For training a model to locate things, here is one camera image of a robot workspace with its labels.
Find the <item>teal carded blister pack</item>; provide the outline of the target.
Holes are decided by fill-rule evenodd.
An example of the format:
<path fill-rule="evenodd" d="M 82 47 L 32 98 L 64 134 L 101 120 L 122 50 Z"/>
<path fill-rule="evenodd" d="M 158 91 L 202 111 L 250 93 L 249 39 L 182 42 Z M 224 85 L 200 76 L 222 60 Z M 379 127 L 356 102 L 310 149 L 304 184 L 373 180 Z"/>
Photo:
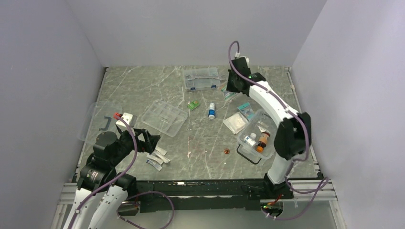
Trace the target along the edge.
<path fill-rule="evenodd" d="M 249 102 L 238 106 L 237 109 L 243 115 L 243 117 L 245 117 L 248 121 L 250 121 L 255 114 L 255 112 L 252 109 L 252 106 Z"/>

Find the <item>small white pill bottle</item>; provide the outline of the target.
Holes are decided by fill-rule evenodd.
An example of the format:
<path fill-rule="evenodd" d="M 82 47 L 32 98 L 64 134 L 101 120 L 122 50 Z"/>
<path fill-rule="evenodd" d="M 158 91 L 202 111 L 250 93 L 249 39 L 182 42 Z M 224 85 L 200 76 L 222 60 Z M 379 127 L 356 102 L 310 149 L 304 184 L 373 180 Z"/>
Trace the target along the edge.
<path fill-rule="evenodd" d="M 243 142 L 249 147 L 256 146 L 256 134 L 251 133 L 250 135 L 246 135 L 243 139 Z"/>

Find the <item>brown bottle orange cap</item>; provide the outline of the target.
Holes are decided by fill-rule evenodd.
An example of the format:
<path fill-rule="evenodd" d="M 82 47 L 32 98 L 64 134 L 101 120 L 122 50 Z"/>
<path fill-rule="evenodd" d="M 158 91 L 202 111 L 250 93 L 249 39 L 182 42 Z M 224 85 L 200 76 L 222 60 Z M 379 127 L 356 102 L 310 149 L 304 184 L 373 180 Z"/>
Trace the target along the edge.
<path fill-rule="evenodd" d="M 267 146 L 269 139 L 270 139 L 270 133 L 262 132 L 258 139 L 257 145 L 256 145 L 256 151 L 259 153 L 262 153 L 264 148 Z"/>

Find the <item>teal striped packet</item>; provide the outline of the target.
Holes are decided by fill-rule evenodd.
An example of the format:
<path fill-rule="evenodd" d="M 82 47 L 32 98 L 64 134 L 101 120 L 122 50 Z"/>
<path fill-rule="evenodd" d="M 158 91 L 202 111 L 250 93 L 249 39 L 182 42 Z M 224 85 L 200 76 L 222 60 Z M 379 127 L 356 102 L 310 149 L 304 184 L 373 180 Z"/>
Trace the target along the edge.
<path fill-rule="evenodd" d="M 230 101 L 237 96 L 237 93 L 228 91 L 227 86 L 225 84 L 222 85 L 219 89 L 224 95 L 225 102 Z"/>

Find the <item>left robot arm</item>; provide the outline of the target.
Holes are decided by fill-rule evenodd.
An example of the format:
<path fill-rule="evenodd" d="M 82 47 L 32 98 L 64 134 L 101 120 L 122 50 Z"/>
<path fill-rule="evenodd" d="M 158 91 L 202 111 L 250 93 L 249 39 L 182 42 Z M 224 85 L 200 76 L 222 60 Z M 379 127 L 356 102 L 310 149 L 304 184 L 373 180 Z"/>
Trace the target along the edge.
<path fill-rule="evenodd" d="M 100 133 L 93 152 L 81 169 L 74 203 L 65 229 L 102 229 L 124 200 L 132 200 L 138 191 L 136 178 L 116 171 L 116 166 L 131 153 L 153 153 L 160 135 L 146 129 Z"/>

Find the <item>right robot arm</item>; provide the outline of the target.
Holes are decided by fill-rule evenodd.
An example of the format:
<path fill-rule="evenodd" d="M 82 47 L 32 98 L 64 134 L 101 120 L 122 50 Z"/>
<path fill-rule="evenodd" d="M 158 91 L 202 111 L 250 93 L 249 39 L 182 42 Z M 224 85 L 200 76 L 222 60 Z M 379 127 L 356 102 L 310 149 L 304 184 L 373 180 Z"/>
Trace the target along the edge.
<path fill-rule="evenodd" d="M 286 182 L 296 162 L 306 161 L 311 145 L 311 117 L 299 113 L 275 93 L 265 77 L 252 73 L 248 58 L 236 56 L 229 60 L 227 89 L 242 93 L 256 101 L 277 126 L 274 139 L 276 157 L 267 172 L 270 181 L 263 185 L 263 192 L 269 198 L 281 193 L 281 183 Z"/>

